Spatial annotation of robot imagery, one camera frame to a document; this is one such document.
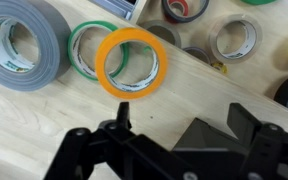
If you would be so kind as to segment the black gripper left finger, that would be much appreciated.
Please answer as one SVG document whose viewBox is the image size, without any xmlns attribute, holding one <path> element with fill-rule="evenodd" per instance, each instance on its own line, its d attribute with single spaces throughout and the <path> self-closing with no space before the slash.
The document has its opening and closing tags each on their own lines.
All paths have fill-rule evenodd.
<svg viewBox="0 0 288 180">
<path fill-rule="evenodd" d="M 119 126 L 122 126 L 126 129 L 132 128 L 130 122 L 130 107 L 128 102 L 121 102 L 119 104 L 116 121 Z"/>
</svg>

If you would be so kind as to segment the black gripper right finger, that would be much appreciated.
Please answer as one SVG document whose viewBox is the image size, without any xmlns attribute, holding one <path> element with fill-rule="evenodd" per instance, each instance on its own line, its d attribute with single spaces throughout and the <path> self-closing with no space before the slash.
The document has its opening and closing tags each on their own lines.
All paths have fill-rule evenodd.
<svg viewBox="0 0 288 180">
<path fill-rule="evenodd" d="M 262 123 L 239 103 L 231 103 L 227 125 L 239 140 L 253 140 Z"/>
</svg>

